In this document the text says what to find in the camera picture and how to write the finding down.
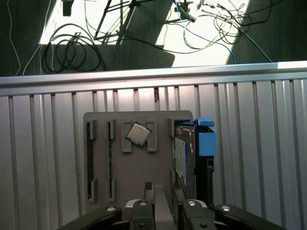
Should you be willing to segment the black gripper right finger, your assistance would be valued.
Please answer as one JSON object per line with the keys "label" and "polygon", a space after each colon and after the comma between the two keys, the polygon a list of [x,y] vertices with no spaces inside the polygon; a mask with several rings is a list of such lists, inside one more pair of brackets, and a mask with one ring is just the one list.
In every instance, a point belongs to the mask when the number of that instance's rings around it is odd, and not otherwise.
{"label": "black gripper right finger", "polygon": [[212,210],[199,200],[179,203],[180,230],[283,230],[264,218],[231,204],[215,206]]}

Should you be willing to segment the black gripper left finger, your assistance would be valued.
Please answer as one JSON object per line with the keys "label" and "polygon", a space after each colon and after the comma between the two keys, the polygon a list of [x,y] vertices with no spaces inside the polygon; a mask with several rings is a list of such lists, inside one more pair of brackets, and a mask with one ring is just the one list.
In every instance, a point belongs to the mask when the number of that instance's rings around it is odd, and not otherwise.
{"label": "black gripper left finger", "polygon": [[154,205],[133,200],[131,206],[99,207],[67,224],[60,230],[154,230]]}

